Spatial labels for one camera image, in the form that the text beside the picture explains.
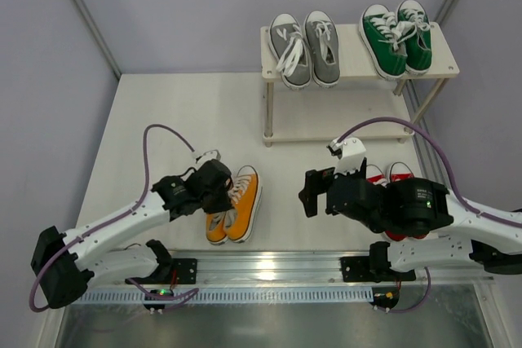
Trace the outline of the orange sneaker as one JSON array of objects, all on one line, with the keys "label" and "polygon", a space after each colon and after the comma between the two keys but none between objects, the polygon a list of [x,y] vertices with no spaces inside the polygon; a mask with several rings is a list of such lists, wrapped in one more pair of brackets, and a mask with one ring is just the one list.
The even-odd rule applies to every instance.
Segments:
[{"label": "orange sneaker", "polygon": [[250,238],[262,194],[258,171],[252,165],[242,166],[228,192],[232,209],[226,214],[224,230],[232,242],[242,243]]},{"label": "orange sneaker", "polygon": [[225,212],[206,215],[206,239],[212,245],[222,245],[228,241],[224,230]]}]

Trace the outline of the grey sneaker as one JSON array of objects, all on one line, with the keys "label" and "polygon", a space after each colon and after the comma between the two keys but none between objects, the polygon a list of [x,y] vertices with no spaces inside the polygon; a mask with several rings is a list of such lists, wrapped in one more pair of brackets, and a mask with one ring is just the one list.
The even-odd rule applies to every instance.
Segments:
[{"label": "grey sneaker", "polygon": [[304,37],[312,59],[312,79],[322,88],[336,86],[340,79],[338,32],[323,11],[311,11],[304,21]]},{"label": "grey sneaker", "polygon": [[299,22],[288,13],[277,15],[268,29],[268,44],[276,71],[290,90],[302,90],[312,79],[311,59]]}]

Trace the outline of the green sneaker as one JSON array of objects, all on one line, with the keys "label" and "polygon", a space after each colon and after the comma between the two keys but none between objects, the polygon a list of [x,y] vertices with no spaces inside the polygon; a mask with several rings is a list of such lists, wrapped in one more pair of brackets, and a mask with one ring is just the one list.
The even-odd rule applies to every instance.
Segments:
[{"label": "green sneaker", "polygon": [[422,4],[416,0],[404,0],[398,6],[396,16],[399,22],[409,24],[409,30],[404,30],[406,71],[413,75],[423,75],[432,62],[429,16]]},{"label": "green sneaker", "polygon": [[381,4],[368,6],[359,22],[359,34],[376,73],[391,81],[402,77],[406,66],[405,35],[408,24]]}]

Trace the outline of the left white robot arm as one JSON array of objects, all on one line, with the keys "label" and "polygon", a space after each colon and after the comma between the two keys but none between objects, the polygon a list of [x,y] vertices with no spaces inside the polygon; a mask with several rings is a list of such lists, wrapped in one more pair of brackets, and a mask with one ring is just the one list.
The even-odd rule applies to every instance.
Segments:
[{"label": "left white robot arm", "polygon": [[199,209],[207,214],[231,209],[232,174],[226,165],[210,159],[189,172],[187,178],[160,179],[135,203],[98,221],[65,232],[56,227],[42,231],[31,267],[48,307],[65,307],[97,285],[168,282],[173,259],[160,241],[126,250],[117,246]]}]

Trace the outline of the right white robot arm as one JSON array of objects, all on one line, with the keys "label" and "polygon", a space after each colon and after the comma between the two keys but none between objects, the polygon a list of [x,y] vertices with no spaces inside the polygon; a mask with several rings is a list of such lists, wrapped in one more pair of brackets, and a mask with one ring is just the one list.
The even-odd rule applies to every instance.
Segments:
[{"label": "right white robot arm", "polygon": [[325,212],[361,223],[375,234],[402,236],[401,241],[370,245],[362,271],[351,281],[409,280],[424,267],[481,266],[495,275],[521,272],[521,214],[464,205],[447,187],[424,178],[372,183],[361,167],[352,174],[333,168],[309,170],[299,192],[307,217]]}]

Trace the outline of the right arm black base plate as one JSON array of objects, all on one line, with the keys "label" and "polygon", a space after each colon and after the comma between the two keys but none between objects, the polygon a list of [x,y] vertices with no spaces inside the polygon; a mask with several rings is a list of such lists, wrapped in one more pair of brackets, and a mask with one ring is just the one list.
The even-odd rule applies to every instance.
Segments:
[{"label": "right arm black base plate", "polygon": [[370,256],[341,257],[339,262],[345,283],[411,282],[417,279],[414,270],[393,271],[390,267],[373,262]]}]

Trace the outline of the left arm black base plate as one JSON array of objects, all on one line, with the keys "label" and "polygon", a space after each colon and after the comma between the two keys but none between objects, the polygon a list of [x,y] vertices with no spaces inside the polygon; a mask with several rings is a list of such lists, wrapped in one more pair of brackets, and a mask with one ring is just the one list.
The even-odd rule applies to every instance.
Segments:
[{"label": "left arm black base plate", "polygon": [[173,258],[169,283],[171,287],[180,284],[195,284],[197,282],[196,258]]}]

